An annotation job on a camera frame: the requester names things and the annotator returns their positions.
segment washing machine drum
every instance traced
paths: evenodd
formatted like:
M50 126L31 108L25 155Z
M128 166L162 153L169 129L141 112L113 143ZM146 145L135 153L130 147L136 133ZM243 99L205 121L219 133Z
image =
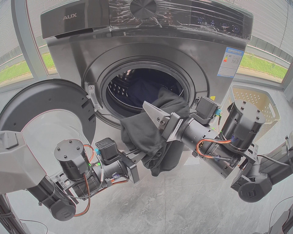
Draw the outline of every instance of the washing machine drum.
M180 83L171 75L150 68L139 68L117 75L108 84L107 91L116 104L125 109L142 109L144 101L154 102L164 87L184 98Z

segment dark clothing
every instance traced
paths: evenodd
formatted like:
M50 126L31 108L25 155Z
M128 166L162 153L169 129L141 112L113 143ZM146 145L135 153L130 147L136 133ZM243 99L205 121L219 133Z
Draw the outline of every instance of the dark clothing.
M189 112L187 102L165 88L159 90L158 99L152 104L169 114ZM142 162L153 176L177 166L184 144L179 141L167 143L161 136L162 130L157 129L144 110L138 115L122 119L120 123L122 141L130 150L137 148L147 154Z

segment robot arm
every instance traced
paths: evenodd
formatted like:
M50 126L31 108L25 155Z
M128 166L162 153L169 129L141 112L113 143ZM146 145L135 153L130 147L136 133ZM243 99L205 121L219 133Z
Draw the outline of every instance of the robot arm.
M222 177L226 178L241 163L231 188L245 202L259 201L274 184L293 173L293 132L271 153L259 155L258 145L252 142L265 117L249 102L236 100L228 108L229 116L220 133L209 125L219 107L206 97L200 99L192 114L170 115L147 102L143 108L163 130L166 141L182 141Z
M230 115L220 134L209 125L219 107L208 98L201 98L192 114L169 115L147 102L143 107L166 141L182 141L222 177L241 163L231 188L246 202L259 201L274 184L293 173L293 133L271 153L258 155L258 145L252 141L264 116L250 103L237 100L229 107ZM120 152L110 138L97 142L96 147L97 160L89 162L80 141L61 141L54 156L62 171L49 178L21 133L0 132L0 194L27 189L54 218L66 221L76 215L78 198L86 200L116 183L139 181L136 163L144 153ZM126 180L115 182L119 178Z

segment blue connector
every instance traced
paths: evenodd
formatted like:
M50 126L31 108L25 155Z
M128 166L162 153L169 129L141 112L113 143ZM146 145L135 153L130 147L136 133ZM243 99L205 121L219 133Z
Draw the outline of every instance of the blue connector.
M214 157L214 159L215 159L217 162L219 162L219 161L220 161L220 158L221 158L221 156L220 156L220 155L217 155L217 156L215 156L215 157Z
M216 112L215 112L215 115L216 115L216 116L220 116L221 111L222 111L222 110L221 110L220 108L217 109Z
M231 137L231 142L235 142L235 141L237 141L237 140L238 140L238 138L235 137L235 135L233 134L232 137Z
M101 151L99 149L95 149L95 152L97 153L97 155L101 154Z

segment aux logo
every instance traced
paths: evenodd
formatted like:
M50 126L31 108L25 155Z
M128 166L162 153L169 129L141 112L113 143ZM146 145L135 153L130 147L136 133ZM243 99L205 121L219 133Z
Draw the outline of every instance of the aux logo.
M76 13L75 14L71 14L70 16L64 16L63 20L71 19L73 17L77 17L76 16Z

